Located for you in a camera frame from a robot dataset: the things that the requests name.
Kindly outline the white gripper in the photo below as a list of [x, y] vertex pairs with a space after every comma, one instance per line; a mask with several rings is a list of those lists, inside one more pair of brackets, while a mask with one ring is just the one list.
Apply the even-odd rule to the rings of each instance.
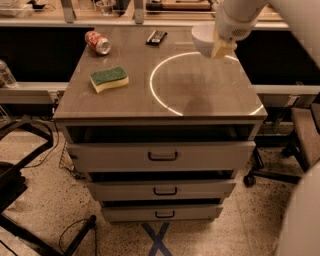
[[232, 54], [235, 41], [245, 39], [256, 25], [268, 0], [220, 0], [215, 16], [215, 27], [220, 38], [215, 40], [212, 58]]

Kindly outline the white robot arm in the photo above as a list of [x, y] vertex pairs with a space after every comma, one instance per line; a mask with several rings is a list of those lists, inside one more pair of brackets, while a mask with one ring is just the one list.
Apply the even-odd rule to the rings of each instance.
[[[320, 65], [319, 0], [221, 0], [215, 18], [214, 57], [233, 50], [249, 34], [261, 10], [270, 4], [313, 61]], [[320, 256], [319, 105], [292, 110], [301, 150], [311, 156], [309, 168], [289, 201], [274, 256]]]

